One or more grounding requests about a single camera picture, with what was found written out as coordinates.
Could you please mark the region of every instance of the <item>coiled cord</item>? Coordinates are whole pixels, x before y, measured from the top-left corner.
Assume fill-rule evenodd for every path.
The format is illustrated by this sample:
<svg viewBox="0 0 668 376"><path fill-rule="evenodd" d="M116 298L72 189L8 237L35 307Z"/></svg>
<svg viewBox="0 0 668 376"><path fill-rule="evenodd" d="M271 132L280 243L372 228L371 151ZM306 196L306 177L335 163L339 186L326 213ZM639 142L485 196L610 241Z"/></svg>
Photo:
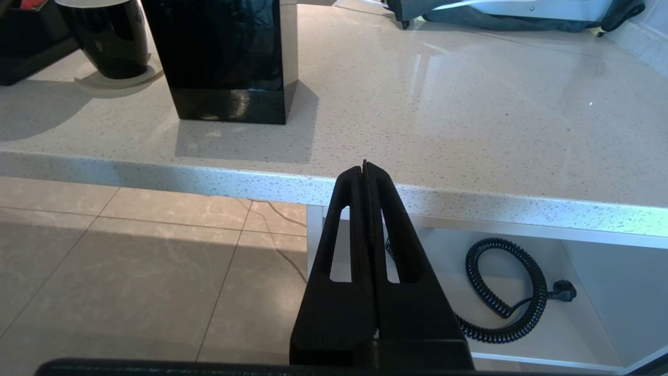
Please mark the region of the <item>coiled cord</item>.
<svg viewBox="0 0 668 376"><path fill-rule="evenodd" d="M385 249L394 260L389 239L385 243ZM514 306L509 306L493 293L483 281L478 260L480 255L491 249L504 250L520 260L531 278L533 292L530 298L524 299ZM466 277L480 299L502 318L509 318L517 308L529 302L529 307L516 322L502 328L483 328L464 320L456 314L464 334L471 339L485 343L509 343L521 339L536 327L549 298L571 301L576 295L574 287L568 281L555 282L555 291L548 292L545 276L536 261L517 244L500 238L480 240L468 250L466 254Z"/></svg>

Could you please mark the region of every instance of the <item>countertop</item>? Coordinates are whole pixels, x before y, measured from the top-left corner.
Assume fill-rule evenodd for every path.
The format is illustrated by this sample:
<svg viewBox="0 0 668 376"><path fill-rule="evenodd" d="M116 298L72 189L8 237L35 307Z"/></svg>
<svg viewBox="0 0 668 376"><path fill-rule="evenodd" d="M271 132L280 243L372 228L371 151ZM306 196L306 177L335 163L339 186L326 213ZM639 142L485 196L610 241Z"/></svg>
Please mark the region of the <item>countertop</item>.
<svg viewBox="0 0 668 376"><path fill-rule="evenodd" d="M367 159L409 213L668 236L668 79L609 40L298 7L287 125L82 90L75 52L0 88L0 175L326 205Z"/></svg>

